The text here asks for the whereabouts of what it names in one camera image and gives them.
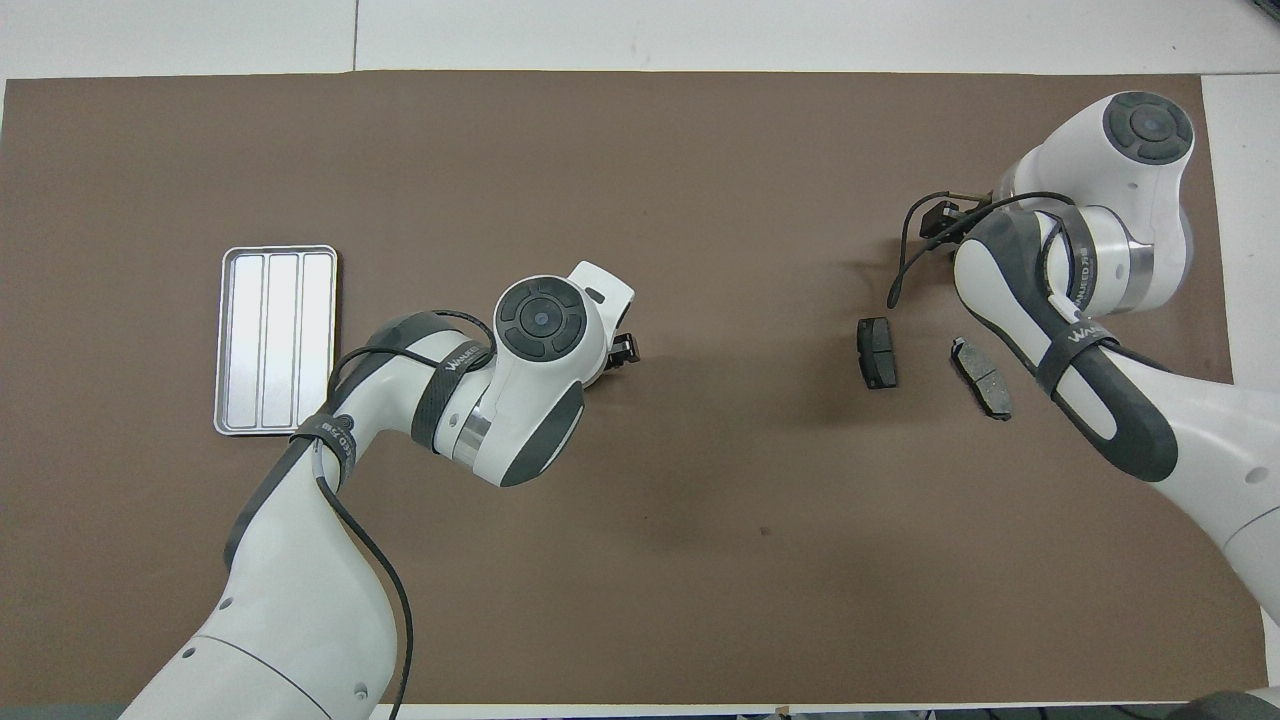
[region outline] metal tray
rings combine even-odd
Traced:
[[[223,255],[214,428],[285,434],[324,402],[333,369],[338,254],[328,245]]]

